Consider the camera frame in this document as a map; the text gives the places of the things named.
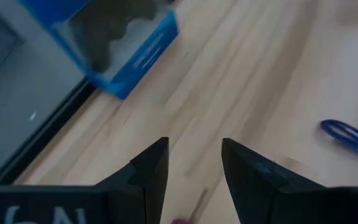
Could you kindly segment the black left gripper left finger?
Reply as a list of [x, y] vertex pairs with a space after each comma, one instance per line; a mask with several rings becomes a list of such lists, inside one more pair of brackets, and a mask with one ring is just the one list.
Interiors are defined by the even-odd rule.
[[0, 185], [0, 224], [159, 224], [169, 139], [95, 185]]

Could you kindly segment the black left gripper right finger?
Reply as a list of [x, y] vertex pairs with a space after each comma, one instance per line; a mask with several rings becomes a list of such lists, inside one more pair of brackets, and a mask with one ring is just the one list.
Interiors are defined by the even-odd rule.
[[241, 224], [358, 224], [358, 187], [325, 187], [229, 138], [222, 160]]

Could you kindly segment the blue PlayStation controller box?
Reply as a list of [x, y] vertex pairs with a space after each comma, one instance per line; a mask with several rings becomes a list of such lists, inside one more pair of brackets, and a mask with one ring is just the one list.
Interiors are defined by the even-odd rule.
[[178, 35], [174, 0], [19, 0], [95, 87], [125, 99]]

